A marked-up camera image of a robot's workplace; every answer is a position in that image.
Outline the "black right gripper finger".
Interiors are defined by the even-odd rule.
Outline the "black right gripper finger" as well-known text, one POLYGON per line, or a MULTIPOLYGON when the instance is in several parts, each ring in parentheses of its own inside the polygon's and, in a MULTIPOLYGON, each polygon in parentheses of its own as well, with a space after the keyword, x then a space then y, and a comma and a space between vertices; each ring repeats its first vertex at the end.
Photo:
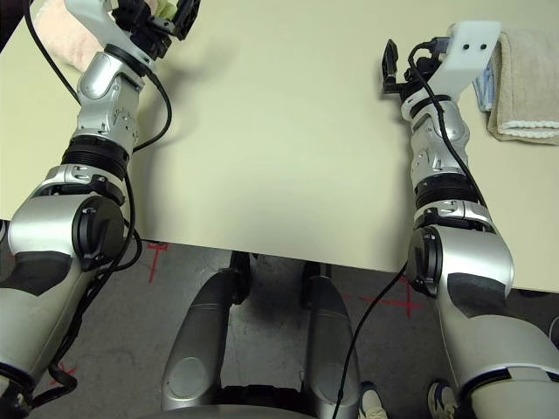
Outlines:
POLYGON ((395 88, 397 84, 397 45, 388 39, 383 52, 381 69, 383 75, 383 88, 395 88))

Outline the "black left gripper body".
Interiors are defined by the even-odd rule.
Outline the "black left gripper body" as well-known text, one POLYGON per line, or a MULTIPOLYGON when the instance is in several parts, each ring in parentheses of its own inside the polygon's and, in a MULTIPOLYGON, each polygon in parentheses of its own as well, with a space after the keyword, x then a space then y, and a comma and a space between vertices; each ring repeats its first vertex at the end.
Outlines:
POLYGON ((178 11, 164 11, 162 15, 130 11, 128 34, 135 46, 156 60, 165 56, 172 39, 183 39, 183 20, 178 11))

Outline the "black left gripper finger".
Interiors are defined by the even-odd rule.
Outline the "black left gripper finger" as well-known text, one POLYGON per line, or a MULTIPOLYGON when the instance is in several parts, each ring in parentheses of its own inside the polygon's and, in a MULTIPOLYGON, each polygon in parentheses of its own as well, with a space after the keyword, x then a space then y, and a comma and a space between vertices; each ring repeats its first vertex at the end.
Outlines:
POLYGON ((118 0, 114 9, 116 20, 138 21, 148 18, 148 4, 143 0, 118 0))
POLYGON ((173 17, 175 26, 174 36, 179 40, 186 39, 192 25, 197 19, 200 0, 179 0, 176 4, 176 14, 173 17))

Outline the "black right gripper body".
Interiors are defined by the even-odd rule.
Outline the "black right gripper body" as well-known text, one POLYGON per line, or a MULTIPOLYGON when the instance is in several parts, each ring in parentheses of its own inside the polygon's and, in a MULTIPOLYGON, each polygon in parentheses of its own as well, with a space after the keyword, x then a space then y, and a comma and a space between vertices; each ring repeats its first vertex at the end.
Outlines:
MULTIPOLYGON (((424 81, 428 81, 440 66, 438 58, 434 56, 420 57, 415 64, 424 81)), ((404 82, 397 82, 395 88, 383 88, 383 93, 397 94, 401 101, 405 101, 422 88, 423 84, 420 82, 417 74, 411 68, 408 68, 404 73, 404 82)))

